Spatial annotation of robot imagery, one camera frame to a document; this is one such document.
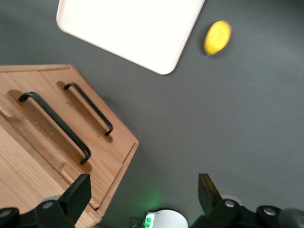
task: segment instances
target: wooden drawer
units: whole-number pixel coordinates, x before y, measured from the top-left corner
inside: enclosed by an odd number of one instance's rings
[[[0,66],[0,82],[0,114],[68,183],[90,173],[89,205],[103,216],[137,149],[136,138],[71,65]],[[63,89],[68,83],[77,84],[112,124],[108,136],[109,125],[76,88]],[[81,147],[34,98],[18,100],[28,92],[39,95],[88,147],[91,157],[85,164],[80,164]]]

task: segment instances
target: wooden panel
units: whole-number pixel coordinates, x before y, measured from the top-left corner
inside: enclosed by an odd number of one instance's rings
[[[59,70],[69,69],[70,65],[11,65],[0,66],[0,72],[17,72],[17,71],[40,71],[40,70]]]
[[[135,143],[133,148],[130,150],[129,155],[126,157],[125,162],[124,162],[121,170],[119,171],[115,181],[113,182],[113,185],[111,186],[111,188],[109,189],[106,197],[104,198],[104,201],[102,202],[101,206],[96,210],[97,213],[101,217],[103,217],[105,215],[105,212],[106,212],[107,208],[109,207],[110,202],[111,202],[111,200],[112,200],[120,182],[122,181],[122,179],[124,177],[124,174],[125,174],[128,166],[129,166],[129,164],[130,164],[130,162],[131,162],[131,160],[132,160],[132,158],[135,154],[135,151],[136,151],[137,147],[138,147],[138,143]]]
[[[0,205],[17,207],[21,214],[43,199],[61,195],[64,189],[0,126]],[[88,206],[77,228],[88,228],[100,217]]]
[[[3,71],[0,73],[0,112],[68,182],[73,182],[80,173],[90,173],[90,205],[98,208],[131,148],[138,142],[73,67],[30,70],[13,72],[0,67]],[[63,90],[70,82],[77,83],[113,124],[114,130],[109,136],[104,136],[108,130],[106,124],[77,91]],[[88,146],[92,157],[85,165],[79,164],[83,159],[79,148],[33,99],[17,101],[22,93],[31,91],[37,92]]]

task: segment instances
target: white device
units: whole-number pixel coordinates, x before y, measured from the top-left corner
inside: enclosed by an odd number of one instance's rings
[[[65,33],[164,75],[175,68],[204,2],[60,0],[57,24]]]
[[[189,228],[184,216],[174,210],[149,212],[143,222],[144,228]]]

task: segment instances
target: yellow lemon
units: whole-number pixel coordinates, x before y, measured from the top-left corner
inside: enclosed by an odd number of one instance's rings
[[[214,55],[222,50],[230,40],[231,26],[224,20],[211,25],[204,42],[204,49],[208,55]]]

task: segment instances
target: metal handle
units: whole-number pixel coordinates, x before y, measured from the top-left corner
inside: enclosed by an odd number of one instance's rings
[[[69,87],[73,86],[79,93],[80,95],[89,103],[89,105],[94,109],[94,111],[100,116],[100,118],[102,118],[102,120],[106,123],[106,125],[109,128],[109,131],[105,133],[105,136],[108,136],[112,130],[113,130],[113,126],[110,123],[110,121],[108,121],[108,119],[101,113],[101,111],[96,107],[96,105],[90,100],[90,98],[88,98],[88,96],[79,88],[79,86],[74,83],[68,83],[65,85],[65,87],[63,87],[63,89],[67,90]]]
[[[84,165],[86,161],[91,157],[89,148],[81,141],[81,139],[72,131],[71,128],[55,113],[55,111],[35,92],[24,93],[19,97],[19,101],[26,101],[29,97],[32,97],[41,108],[61,127],[61,129],[77,144],[77,146],[84,152],[85,158],[80,162]]]

